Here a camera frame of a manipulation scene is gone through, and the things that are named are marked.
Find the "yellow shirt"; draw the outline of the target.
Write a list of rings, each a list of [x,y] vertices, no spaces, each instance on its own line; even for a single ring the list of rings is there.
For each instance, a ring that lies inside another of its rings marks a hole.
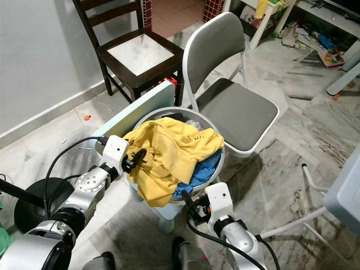
[[[224,146],[223,136],[213,128],[198,130],[167,116],[145,121],[124,139],[129,156],[146,150],[142,164],[128,179],[136,183],[137,194],[152,208],[166,206],[180,183],[190,185],[196,164]]]

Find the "light blue child chair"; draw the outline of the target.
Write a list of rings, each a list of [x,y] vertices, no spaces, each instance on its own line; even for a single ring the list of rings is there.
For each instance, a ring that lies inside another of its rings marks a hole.
[[[138,100],[133,101],[123,110],[116,113],[113,118],[100,126],[92,136],[119,136],[129,133],[136,124],[144,119],[146,115],[154,113],[155,110],[187,111],[183,106],[173,106],[175,102],[175,85],[171,82],[162,82],[152,88]],[[171,203],[162,208],[152,208],[159,217],[160,232],[170,233],[174,229],[174,219],[182,210],[183,205],[172,205]]]

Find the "green ribbed plastic container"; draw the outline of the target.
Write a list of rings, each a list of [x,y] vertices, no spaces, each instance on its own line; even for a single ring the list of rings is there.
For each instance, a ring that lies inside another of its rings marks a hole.
[[[7,249],[13,242],[15,242],[15,239],[10,236],[7,229],[0,224],[0,257],[7,252]]]

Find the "yellow cloth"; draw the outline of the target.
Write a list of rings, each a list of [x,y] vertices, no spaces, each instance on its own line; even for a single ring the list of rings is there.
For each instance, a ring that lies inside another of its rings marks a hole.
[[[267,8],[270,3],[273,3],[273,0],[257,0],[254,15],[256,19],[260,20],[263,18],[263,16],[267,12]]]

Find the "blue garment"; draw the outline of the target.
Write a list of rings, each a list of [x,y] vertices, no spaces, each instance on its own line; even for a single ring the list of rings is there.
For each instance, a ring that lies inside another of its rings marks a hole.
[[[209,155],[205,160],[201,160],[195,165],[195,170],[191,175],[190,183],[178,183],[178,187],[173,193],[173,200],[180,200],[182,198],[182,191],[192,193],[195,187],[208,182],[209,178],[216,171],[216,167],[219,163],[219,159],[223,153],[223,149],[219,149],[214,154]]]

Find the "grey robot leg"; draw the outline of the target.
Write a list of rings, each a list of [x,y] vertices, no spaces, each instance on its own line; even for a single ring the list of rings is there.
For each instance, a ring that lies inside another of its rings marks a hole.
[[[177,236],[172,242],[172,270],[213,270],[213,267],[201,249]]]
[[[104,252],[86,262],[82,270],[116,270],[115,257],[111,252]]]

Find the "grey robot left leg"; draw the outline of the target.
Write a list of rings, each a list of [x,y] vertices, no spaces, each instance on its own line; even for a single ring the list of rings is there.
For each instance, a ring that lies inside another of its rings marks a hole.
[[[111,252],[104,252],[86,262],[82,270],[116,270],[115,257]]]

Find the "dark wooden chair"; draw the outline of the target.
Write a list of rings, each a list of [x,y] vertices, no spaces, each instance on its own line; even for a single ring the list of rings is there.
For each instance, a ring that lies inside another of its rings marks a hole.
[[[95,15],[87,14],[113,2],[116,0],[72,0],[97,56],[108,95],[113,95],[116,87],[132,103],[142,96],[144,90],[171,78],[177,80],[173,103],[180,105],[183,49],[152,31],[151,0],[133,0]],[[104,44],[98,42],[95,26],[131,12],[136,13],[137,29]]]

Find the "white folding table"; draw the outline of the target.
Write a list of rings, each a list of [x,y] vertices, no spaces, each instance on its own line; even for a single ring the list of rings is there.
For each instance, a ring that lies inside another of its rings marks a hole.
[[[278,236],[278,234],[295,227],[304,226],[313,231],[322,240],[321,234],[309,224],[309,221],[319,218],[319,216],[326,213],[332,214],[334,218],[350,229],[355,235],[360,236],[360,159],[353,157],[345,163],[340,172],[340,177],[329,188],[316,185],[313,177],[309,175],[307,167],[306,164],[301,165],[309,186],[314,190],[326,193],[323,198],[324,206],[302,218],[296,219],[296,221],[277,227],[272,231],[262,232],[259,236],[260,239]]]

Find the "round metal basin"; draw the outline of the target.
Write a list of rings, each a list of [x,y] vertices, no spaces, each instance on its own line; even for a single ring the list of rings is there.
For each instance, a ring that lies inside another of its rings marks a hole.
[[[214,124],[211,123],[211,121],[209,121],[209,119],[206,116],[200,115],[200,113],[193,110],[187,110],[187,111],[155,110],[154,113],[152,113],[152,115],[148,114],[144,119],[141,119],[141,121],[139,121],[136,124],[136,126],[134,126],[134,129],[139,128],[139,126],[141,126],[141,124],[146,121],[160,119],[160,118],[177,119],[178,121],[194,126],[199,131],[203,131],[203,129],[213,128],[216,132],[219,133],[218,128],[216,128],[216,126],[214,126]],[[223,153],[219,159],[219,163],[216,167],[216,171],[213,173],[213,175],[211,175],[208,182],[203,183],[198,187],[195,187],[192,193],[190,193],[190,196],[200,196],[203,190],[206,187],[208,187],[208,185],[211,185],[211,183],[213,183],[214,180],[216,180],[216,178],[218,178],[219,172],[221,172],[221,169],[223,167],[223,162],[226,159],[226,151],[224,151],[224,147],[222,149],[223,149]],[[182,199],[173,200],[171,198],[169,203],[171,203],[172,205],[183,205]]]

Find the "grey robot right leg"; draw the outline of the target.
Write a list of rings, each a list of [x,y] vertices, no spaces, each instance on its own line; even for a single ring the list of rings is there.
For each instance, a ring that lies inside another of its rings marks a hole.
[[[213,267],[201,249],[177,236],[172,242],[172,270],[213,270]]]

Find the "children picture book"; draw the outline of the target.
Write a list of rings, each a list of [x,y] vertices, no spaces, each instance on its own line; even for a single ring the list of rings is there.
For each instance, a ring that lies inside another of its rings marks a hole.
[[[317,54],[319,59],[321,59],[322,64],[327,68],[345,64],[342,52],[337,51],[336,49],[331,49],[330,51],[321,49],[320,51],[317,51]]]

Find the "white side table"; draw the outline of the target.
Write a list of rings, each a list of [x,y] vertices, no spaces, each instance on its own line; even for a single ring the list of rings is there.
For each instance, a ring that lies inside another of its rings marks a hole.
[[[242,2],[247,3],[249,7],[257,7],[257,0],[242,0]],[[276,13],[278,10],[281,10],[281,16],[273,25],[273,29],[272,31],[270,31],[270,33],[272,34],[272,36],[274,34],[280,34],[280,31],[286,25],[286,20],[288,20],[291,10],[293,10],[293,7],[295,7],[296,2],[298,2],[298,0],[277,0],[277,2],[270,3],[270,5],[268,5],[267,12],[263,16],[263,18],[260,19],[260,23],[257,26],[254,35],[250,39],[250,50],[255,49],[258,46],[258,44],[260,43],[260,39],[263,38],[263,34],[268,29],[268,24],[270,23],[273,14]]]

